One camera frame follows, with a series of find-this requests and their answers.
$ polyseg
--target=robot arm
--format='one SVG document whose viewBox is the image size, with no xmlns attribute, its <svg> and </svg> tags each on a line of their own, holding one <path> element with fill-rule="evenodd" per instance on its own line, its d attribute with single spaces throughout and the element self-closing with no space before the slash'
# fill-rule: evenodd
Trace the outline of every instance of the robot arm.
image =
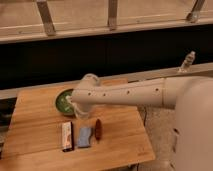
<svg viewBox="0 0 213 171">
<path fill-rule="evenodd" d="M 174 108 L 177 96 L 201 77 L 160 78 L 115 86 L 100 86 L 96 75 L 87 74 L 72 93 L 75 113 L 89 115 L 92 105 L 133 105 Z"/>
</svg>

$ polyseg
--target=wooden table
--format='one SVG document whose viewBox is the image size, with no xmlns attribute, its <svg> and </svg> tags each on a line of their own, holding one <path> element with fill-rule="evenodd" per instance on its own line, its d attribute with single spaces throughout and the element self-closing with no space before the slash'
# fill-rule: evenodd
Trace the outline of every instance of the wooden table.
<svg viewBox="0 0 213 171">
<path fill-rule="evenodd" d="M 124 79 L 104 81 L 105 85 L 125 83 Z M 154 153 L 136 107 L 95 106 L 86 121 L 63 116 L 55 108 L 57 95 L 74 85 L 24 90 L 18 95 L 12 121 L 0 160 L 1 171 L 82 170 L 95 171 L 154 159 Z M 64 153 L 61 150 L 61 124 L 74 123 L 75 142 L 79 127 L 94 126 L 99 118 L 103 137 L 91 148 Z"/>
</svg>

